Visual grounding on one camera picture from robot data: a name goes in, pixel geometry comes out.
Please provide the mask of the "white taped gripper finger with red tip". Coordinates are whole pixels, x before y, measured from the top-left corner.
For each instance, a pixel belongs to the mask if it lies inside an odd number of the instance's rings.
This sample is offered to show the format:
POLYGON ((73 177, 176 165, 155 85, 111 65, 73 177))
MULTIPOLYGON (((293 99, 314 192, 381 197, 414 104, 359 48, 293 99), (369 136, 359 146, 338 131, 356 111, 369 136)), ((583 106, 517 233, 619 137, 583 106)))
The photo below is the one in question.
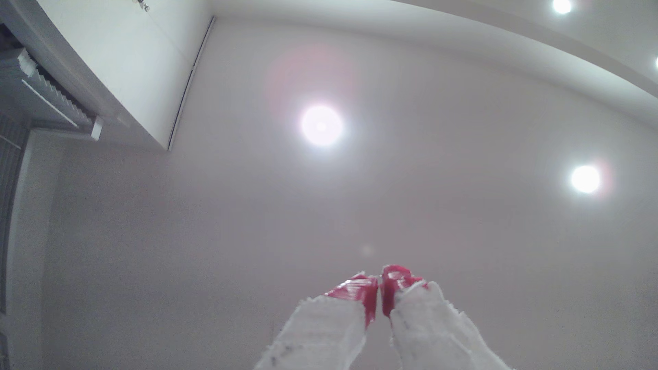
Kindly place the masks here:
POLYGON ((301 300, 254 369, 349 369, 374 322, 378 277, 356 274, 301 300))
POLYGON ((437 282, 386 265, 380 290, 402 369, 510 369, 437 282))

